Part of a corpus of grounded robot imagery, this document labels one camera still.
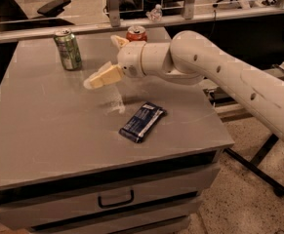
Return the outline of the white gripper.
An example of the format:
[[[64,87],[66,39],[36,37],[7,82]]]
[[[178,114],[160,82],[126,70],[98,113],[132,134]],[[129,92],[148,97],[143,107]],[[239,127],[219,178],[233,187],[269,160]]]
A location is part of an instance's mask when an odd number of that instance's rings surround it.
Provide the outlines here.
[[[130,78],[142,78],[142,50],[144,41],[132,41],[118,35],[110,36],[112,44],[121,49],[117,55],[118,64],[110,61],[105,63],[97,72],[90,75],[83,86],[88,90],[101,88],[119,82],[124,74]]]

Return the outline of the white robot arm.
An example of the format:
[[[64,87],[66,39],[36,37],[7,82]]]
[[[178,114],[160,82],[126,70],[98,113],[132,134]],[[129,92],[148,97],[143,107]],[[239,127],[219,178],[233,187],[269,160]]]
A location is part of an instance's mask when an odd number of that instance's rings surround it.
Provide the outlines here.
[[[97,89],[123,77],[156,76],[193,85],[208,78],[246,108],[284,142],[284,81],[227,54],[194,31],[182,31],[167,43],[129,41],[117,35],[117,62],[107,62],[84,81]]]

